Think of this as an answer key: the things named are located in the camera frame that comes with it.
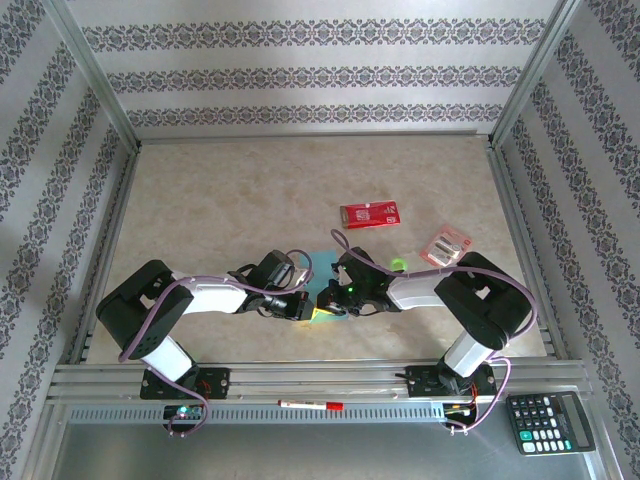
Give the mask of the aluminium mounting rail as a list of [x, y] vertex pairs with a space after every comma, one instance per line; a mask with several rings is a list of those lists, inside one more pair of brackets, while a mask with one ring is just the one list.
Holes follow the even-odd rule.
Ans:
[[[418, 360], [302, 361], [230, 363], [229, 403], [268, 403], [279, 399], [390, 403], [409, 399], [400, 378]], [[550, 357], [515, 357], [508, 393], [572, 390], [591, 395], [584, 364]], [[139, 364], [60, 365], [46, 394], [48, 404], [139, 403], [146, 368]]]

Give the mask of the red white blister pack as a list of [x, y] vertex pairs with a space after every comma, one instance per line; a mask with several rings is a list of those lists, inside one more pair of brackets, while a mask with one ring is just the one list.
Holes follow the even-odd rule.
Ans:
[[471, 248], [472, 239], [449, 226], [442, 226], [420, 252], [419, 256], [437, 268], [457, 263]]

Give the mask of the white red marker pen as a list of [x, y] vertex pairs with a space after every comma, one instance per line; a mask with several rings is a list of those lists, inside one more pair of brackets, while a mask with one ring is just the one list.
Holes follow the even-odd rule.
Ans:
[[281, 408], [305, 409], [317, 411], [341, 412], [345, 406], [341, 402], [329, 401], [307, 401], [307, 400], [278, 400], [277, 405]]

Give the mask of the aluminium frame post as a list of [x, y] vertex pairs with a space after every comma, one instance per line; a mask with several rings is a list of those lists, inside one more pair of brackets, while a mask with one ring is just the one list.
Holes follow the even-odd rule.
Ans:
[[532, 50], [531, 55], [524, 65], [522, 74], [516, 82], [514, 90], [508, 97], [501, 115], [492, 132], [489, 134], [489, 146], [492, 149], [497, 149], [509, 134], [518, 115], [524, 108], [534, 87], [543, 76], [559, 42], [565, 35], [566, 30], [571, 25], [573, 17], [583, 2], [584, 0], [557, 1], [540, 40]]
[[47, 15], [72, 53], [89, 86], [98, 97], [129, 153], [137, 154], [140, 141], [120, 104], [106, 73], [98, 62], [82, 29], [76, 22], [66, 0], [40, 0]]

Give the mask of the black desk calculator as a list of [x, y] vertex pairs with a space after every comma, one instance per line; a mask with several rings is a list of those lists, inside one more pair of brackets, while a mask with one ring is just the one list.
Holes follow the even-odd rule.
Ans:
[[585, 409], [573, 391], [509, 395], [506, 407], [516, 447], [523, 456], [596, 450]]

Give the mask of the red flat packet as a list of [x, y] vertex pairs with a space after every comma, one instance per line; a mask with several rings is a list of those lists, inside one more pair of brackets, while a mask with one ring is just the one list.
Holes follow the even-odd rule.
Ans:
[[395, 201], [342, 205], [340, 216], [342, 227], [347, 230], [395, 226], [401, 223]]

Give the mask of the aluminium side frame rail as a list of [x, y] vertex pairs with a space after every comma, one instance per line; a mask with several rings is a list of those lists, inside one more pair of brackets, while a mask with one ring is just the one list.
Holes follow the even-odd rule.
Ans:
[[552, 300], [543, 278], [542, 270], [537, 262], [536, 250], [531, 241], [526, 218], [518, 202], [507, 165], [501, 153], [490, 142], [487, 143], [486, 154], [524, 281], [538, 304], [537, 323], [543, 337], [545, 349], [549, 356], [558, 360], [567, 360], [571, 355], [566, 349], [562, 333], [558, 327]]
[[90, 269], [87, 272], [79, 317], [65, 354], [61, 357], [63, 364], [78, 364], [83, 361], [86, 341], [93, 332], [96, 322], [95, 309], [108, 279], [138, 158], [139, 151], [134, 151], [127, 157], [111, 191], [111, 197], [99, 231], [100, 236], [93, 250]]

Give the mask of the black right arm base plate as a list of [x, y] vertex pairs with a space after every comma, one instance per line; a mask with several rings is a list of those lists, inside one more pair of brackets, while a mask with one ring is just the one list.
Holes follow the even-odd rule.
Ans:
[[479, 395], [497, 393], [495, 375], [488, 364], [481, 364], [468, 377], [458, 375], [443, 363], [410, 365], [403, 374], [397, 374], [397, 377], [405, 379], [411, 398], [470, 396], [472, 388]]

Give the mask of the light blue paper sheet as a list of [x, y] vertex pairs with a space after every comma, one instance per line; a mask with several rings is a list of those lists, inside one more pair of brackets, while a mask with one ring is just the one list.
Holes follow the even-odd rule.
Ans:
[[[314, 251], [309, 253], [312, 261], [312, 278], [303, 288], [309, 294], [310, 300], [316, 304], [317, 295], [328, 286], [328, 282], [334, 279], [332, 264], [338, 261], [335, 250]], [[317, 325], [335, 321], [342, 321], [348, 318], [347, 314], [333, 315], [330, 313], [316, 313], [309, 325]]]

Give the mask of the aluminium back frame bar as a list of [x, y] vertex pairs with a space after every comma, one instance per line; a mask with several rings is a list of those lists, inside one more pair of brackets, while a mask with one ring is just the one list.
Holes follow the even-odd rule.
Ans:
[[160, 145], [186, 145], [186, 144], [217, 144], [217, 143], [249, 143], [249, 142], [276, 142], [317, 139], [343, 139], [343, 138], [431, 138], [431, 137], [488, 137], [488, 134], [479, 134], [474, 130], [439, 130], [439, 131], [354, 131], [354, 132], [310, 132], [294, 134], [263, 134], [249, 136], [206, 136], [206, 137], [173, 137], [173, 138], [148, 138], [140, 140], [140, 146]]

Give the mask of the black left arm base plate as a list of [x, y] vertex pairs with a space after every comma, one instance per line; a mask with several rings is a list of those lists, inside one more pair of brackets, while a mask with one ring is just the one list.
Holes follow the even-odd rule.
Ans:
[[[205, 399], [223, 400], [227, 398], [230, 370], [228, 368], [195, 366], [176, 380], [176, 383], [196, 392]], [[169, 385], [156, 374], [146, 371], [142, 378], [140, 398], [143, 400], [183, 400], [192, 398], [192, 395]]]

